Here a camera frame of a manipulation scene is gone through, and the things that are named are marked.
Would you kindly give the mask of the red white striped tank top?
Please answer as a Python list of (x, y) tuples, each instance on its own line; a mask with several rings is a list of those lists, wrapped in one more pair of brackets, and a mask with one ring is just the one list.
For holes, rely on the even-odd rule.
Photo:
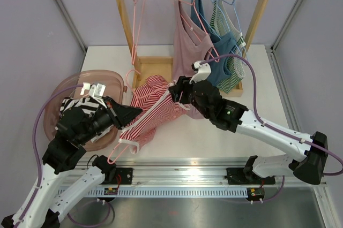
[(159, 126), (190, 110), (187, 105), (173, 101), (169, 92), (170, 86), (162, 76), (153, 75), (135, 90), (131, 106), (142, 109), (142, 113), (131, 121), (119, 136), (119, 142), (128, 144), (131, 153), (138, 153), (144, 145), (152, 141)]

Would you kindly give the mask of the black white striped tank top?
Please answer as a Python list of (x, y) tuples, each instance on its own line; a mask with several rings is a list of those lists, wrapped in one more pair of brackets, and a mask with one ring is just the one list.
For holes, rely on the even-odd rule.
[(62, 101), (59, 115), (62, 117), (62, 114), (67, 110), (71, 110), (74, 107), (80, 107), (87, 116), (91, 116), (92, 114), (95, 114), (99, 106), (100, 103), (91, 97), (82, 97), (80, 99), (66, 97)]

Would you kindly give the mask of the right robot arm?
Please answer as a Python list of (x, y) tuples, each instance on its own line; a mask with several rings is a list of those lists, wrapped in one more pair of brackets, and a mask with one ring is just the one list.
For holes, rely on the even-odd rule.
[(191, 104), (217, 128), (250, 136), (283, 152), (279, 156), (249, 157), (243, 170), (247, 182), (293, 174), (305, 183), (320, 184), (327, 159), (325, 134), (310, 135), (259, 120), (246, 106), (223, 98), (206, 80), (191, 83), (182, 76), (169, 92), (174, 102)]

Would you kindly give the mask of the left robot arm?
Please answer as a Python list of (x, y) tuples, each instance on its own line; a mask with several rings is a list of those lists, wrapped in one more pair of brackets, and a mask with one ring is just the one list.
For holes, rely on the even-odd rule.
[(61, 195), (61, 184), (85, 155), (84, 145), (106, 129), (121, 130), (142, 112), (141, 108), (121, 105), (112, 98), (103, 102), (92, 114), (81, 107), (71, 107), (62, 113), (54, 139), (42, 157), (36, 184), (21, 208), (2, 220), (3, 227), (59, 227), (69, 211), (91, 190), (116, 177), (116, 165), (105, 156), (97, 157), (86, 173)]

